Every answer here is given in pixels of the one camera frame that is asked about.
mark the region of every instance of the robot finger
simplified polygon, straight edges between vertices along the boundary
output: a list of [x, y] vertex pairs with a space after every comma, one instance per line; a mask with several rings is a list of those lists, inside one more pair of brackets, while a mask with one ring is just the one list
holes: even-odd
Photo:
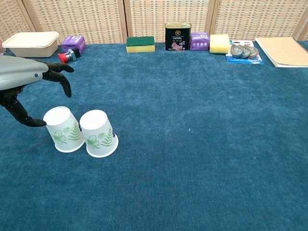
[[65, 64], [65, 63], [54, 64], [54, 63], [43, 62], [42, 60], [37, 60], [37, 59], [35, 59], [35, 61], [46, 64], [47, 67], [51, 71], [55, 71], [55, 72], [58, 72], [58, 73], [60, 73], [61, 71], [66, 71], [66, 72], [70, 72], [70, 73], [74, 72], [74, 69], [70, 65]]
[[42, 127], [46, 125], [44, 120], [33, 119], [32, 117], [28, 116], [27, 111], [17, 100], [16, 95], [3, 98], [0, 103], [1, 106], [5, 107], [18, 122], [28, 127]]
[[48, 71], [48, 72], [43, 73], [43, 79], [52, 81], [52, 82], [59, 82], [63, 87], [65, 95], [68, 98], [72, 97], [71, 85], [68, 82], [67, 78], [61, 73], [57, 73], [54, 71]]

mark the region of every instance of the upside-down paper cup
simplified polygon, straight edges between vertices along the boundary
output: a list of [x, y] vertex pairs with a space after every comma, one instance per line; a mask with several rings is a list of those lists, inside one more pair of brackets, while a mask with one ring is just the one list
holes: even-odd
[[44, 116], [54, 146], [62, 153], [78, 150], [85, 142], [79, 123], [67, 107], [55, 107]]
[[86, 112], [80, 119], [80, 126], [89, 155], [101, 158], [109, 156], [116, 150], [118, 138], [105, 112], [101, 110]]

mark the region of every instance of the woven screen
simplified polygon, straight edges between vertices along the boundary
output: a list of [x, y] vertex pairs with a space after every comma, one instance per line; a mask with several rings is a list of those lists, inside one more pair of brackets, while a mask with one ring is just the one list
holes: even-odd
[[31, 32], [16, 0], [0, 0], [0, 39], [18, 32]]
[[215, 33], [231, 39], [292, 36], [308, 0], [221, 0]]
[[118, 0], [24, 0], [36, 30], [57, 31], [58, 41], [67, 35], [83, 35], [87, 44], [122, 43]]
[[205, 31], [209, 0], [127, 0], [125, 3], [131, 21], [129, 36], [154, 36], [156, 42], [165, 41], [167, 22], [191, 22], [192, 31]]

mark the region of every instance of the sponge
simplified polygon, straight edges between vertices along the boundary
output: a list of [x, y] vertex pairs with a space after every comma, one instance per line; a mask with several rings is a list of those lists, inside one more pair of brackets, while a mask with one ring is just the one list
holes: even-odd
[[126, 41], [127, 53], [154, 52], [155, 41], [153, 36], [128, 37]]
[[210, 35], [210, 53], [227, 54], [229, 49], [229, 35]]

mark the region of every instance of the purple box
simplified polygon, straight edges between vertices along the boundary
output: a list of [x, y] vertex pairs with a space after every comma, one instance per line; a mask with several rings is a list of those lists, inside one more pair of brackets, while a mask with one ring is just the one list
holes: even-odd
[[61, 47], [65, 53], [69, 49], [77, 48], [79, 53], [82, 54], [86, 46], [85, 38], [82, 35], [67, 36], [61, 43]]
[[191, 35], [191, 51], [208, 51], [210, 37], [206, 32], [192, 32]]

